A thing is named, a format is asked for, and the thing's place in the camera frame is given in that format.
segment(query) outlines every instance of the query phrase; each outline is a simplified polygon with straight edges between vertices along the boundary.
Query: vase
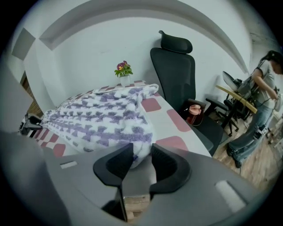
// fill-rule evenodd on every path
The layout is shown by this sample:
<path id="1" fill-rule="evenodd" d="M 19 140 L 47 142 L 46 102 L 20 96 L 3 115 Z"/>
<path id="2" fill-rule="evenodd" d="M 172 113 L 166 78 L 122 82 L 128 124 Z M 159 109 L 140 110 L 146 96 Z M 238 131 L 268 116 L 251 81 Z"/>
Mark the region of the vase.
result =
<path id="1" fill-rule="evenodd" d="M 130 76 L 127 75 L 127 76 L 120 77 L 120 83 L 123 87 L 129 86 L 131 83 Z"/>

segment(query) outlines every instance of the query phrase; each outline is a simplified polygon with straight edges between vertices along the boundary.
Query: chair headrest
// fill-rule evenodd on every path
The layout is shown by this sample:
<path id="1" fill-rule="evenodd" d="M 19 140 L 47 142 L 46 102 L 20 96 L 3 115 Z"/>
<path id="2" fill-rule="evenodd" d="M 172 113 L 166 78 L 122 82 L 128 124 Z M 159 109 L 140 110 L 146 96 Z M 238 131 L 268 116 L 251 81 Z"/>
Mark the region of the chair headrest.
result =
<path id="1" fill-rule="evenodd" d="M 162 34 L 161 48 L 177 53 L 190 53 L 193 50 L 191 42 L 185 38 L 174 37 L 159 31 Z"/>

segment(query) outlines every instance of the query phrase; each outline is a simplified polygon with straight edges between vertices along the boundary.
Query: desk leg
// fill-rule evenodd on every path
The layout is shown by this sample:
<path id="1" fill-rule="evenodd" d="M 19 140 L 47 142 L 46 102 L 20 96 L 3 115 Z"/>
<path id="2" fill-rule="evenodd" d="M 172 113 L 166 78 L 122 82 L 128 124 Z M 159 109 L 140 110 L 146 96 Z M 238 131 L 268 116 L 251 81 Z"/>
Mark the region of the desk leg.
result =
<path id="1" fill-rule="evenodd" d="M 239 105 L 239 101 L 235 101 L 231 111 L 229 112 L 227 118 L 222 122 L 221 127 L 224 129 L 225 126 L 229 123 L 229 121 L 231 120 L 231 118 L 233 117 L 233 115 L 235 114 L 237 107 Z"/>

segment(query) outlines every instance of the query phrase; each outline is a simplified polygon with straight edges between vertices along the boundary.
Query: jeans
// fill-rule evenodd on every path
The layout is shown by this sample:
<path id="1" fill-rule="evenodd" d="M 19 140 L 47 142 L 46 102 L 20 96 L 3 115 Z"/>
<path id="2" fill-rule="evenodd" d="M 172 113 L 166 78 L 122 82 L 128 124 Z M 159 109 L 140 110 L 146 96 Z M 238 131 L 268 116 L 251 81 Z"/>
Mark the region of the jeans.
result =
<path id="1" fill-rule="evenodd" d="M 268 126 L 271 120 L 270 115 L 273 109 L 262 105 L 258 101 L 256 101 L 255 105 L 257 113 L 253 116 L 247 132 L 228 144 L 234 151 L 233 158 L 239 162 L 243 162 L 261 143 L 263 136 L 258 140 L 253 140 L 256 126 L 260 127 L 264 124 Z"/>

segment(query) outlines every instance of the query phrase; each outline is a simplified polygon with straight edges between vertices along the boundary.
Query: mesh backrest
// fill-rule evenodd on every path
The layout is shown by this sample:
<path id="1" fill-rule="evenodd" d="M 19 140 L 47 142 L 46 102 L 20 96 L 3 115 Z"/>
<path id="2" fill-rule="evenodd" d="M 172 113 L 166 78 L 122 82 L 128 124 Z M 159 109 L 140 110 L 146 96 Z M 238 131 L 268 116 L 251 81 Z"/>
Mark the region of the mesh backrest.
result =
<path id="1" fill-rule="evenodd" d="M 195 99 L 195 60 L 192 56 L 152 48 L 151 60 L 165 100 L 179 111 L 186 99 Z"/>

